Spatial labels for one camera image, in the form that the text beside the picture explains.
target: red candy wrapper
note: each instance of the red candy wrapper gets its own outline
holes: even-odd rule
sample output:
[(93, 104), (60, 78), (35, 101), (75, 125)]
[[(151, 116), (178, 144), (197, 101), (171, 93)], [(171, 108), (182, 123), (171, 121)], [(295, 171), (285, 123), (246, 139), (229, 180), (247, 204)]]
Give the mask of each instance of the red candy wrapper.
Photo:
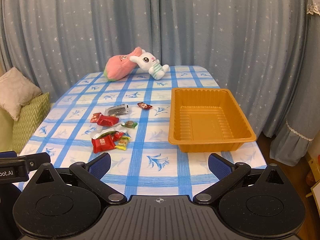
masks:
[(144, 102), (140, 102), (140, 103), (137, 103), (137, 105), (139, 107), (141, 107), (142, 109), (150, 109), (152, 106), (151, 105), (147, 105), (146, 103)]
[(91, 139), (91, 142), (93, 145), (94, 153), (113, 150), (116, 146), (111, 138), (111, 135), (107, 135), (99, 139)]
[(123, 132), (116, 132), (114, 135), (113, 135), (113, 141), (118, 141), (121, 139), (122, 135), (124, 135)]
[(101, 113), (94, 113), (92, 118), (90, 119), (90, 122), (97, 122), (99, 120)]
[(97, 121), (97, 125), (110, 127), (118, 122), (119, 118), (102, 114), (100, 115), (99, 120)]

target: orange plastic tray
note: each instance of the orange plastic tray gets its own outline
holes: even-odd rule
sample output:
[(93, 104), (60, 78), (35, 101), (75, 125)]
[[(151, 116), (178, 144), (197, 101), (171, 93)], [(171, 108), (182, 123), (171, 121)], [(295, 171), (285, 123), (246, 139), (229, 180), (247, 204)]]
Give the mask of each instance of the orange plastic tray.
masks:
[(230, 90), (172, 89), (168, 140), (182, 152), (235, 151), (256, 138)]

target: candy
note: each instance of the candy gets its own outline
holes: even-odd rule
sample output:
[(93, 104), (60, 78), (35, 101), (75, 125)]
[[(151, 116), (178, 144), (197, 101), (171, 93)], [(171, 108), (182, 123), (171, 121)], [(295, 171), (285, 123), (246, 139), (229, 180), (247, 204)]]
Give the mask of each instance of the candy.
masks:
[(127, 149), (127, 144), (129, 143), (130, 138), (128, 136), (122, 136), (118, 145), (115, 146), (115, 148), (121, 149), (121, 150), (126, 150)]
[(137, 103), (137, 105), (139, 107), (141, 107), (142, 109), (146, 109), (146, 110), (148, 110), (148, 109), (150, 109), (152, 107), (151, 105), (148, 105), (148, 104), (146, 104), (144, 102)]
[(124, 135), (123, 132), (116, 132), (114, 135), (113, 135), (113, 141), (118, 141), (121, 139), (121, 137)]
[(97, 122), (99, 120), (101, 113), (94, 113), (92, 118), (90, 119), (90, 122)]
[(119, 106), (113, 106), (106, 109), (105, 115), (121, 115), (129, 113), (129, 106), (127, 104), (122, 104)]
[(126, 121), (125, 124), (121, 124), (123, 127), (127, 128), (135, 128), (137, 126), (137, 122), (134, 121)]
[(111, 135), (107, 135), (100, 139), (91, 139), (93, 145), (93, 152), (98, 153), (107, 150), (113, 150), (115, 148), (115, 143), (113, 142)]
[(113, 126), (119, 122), (119, 118), (112, 116), (105, 116), (103, 114), (100, 115), (99, 120), (97, 121), (97, 125), (101, 126)]
[(96, 131), (93, 131), (90, 135), (91, 135), (91, 138), (92, 139), (98, 139), (100, 137), (104, 137), (104, 136), (107, 136), (108, 134), (112, 135), (114, 134), (115, 132), (124, 132), (126, 133), (127, 132), (127, 129), (126, 128), (123, 128), (121, 125), (124, 124), (124, 122), (120, 122), (120, 123), (117, 123), (115, 124), (114, 126), (112, 127), (109, 127), (107, 129), (99, 129), (99, 130), (96, 130)]

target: beige fluffy cushion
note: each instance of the beige fluffy cushion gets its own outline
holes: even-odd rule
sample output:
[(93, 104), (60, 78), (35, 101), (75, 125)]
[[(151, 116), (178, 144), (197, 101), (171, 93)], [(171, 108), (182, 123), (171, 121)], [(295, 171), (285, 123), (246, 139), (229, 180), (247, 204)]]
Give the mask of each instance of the beige fluffy cushion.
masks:
[(15, 67), (0, 77), (0, 107), (15, 121), (19, 120), (21, 107), (40, 94), (40, 88), (32, 84)]

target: plush toy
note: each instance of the plush toy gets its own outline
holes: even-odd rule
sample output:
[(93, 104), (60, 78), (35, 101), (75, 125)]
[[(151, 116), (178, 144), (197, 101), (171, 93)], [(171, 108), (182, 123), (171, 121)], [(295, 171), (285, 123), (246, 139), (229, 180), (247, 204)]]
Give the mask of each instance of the plush toy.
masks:
[(156, 59), (151, 53), (142, 50), (140, 56), (130, 56), (130, 61), (138, 64), (140, 68), (148, 71), (149, 74), (156, 80), (161, 79), (168, 71), (169, 65), (160, 65), (159, 59)]
[(142, 54), (142, 49), (136, 47), (133, 52), (128, 55), (116, 55), (111, 57), (103, 72), (109, 81), (116, 81), (128, 75), (137, 65), (137, 63), (129, 60), (130, 56), (138, 57)]

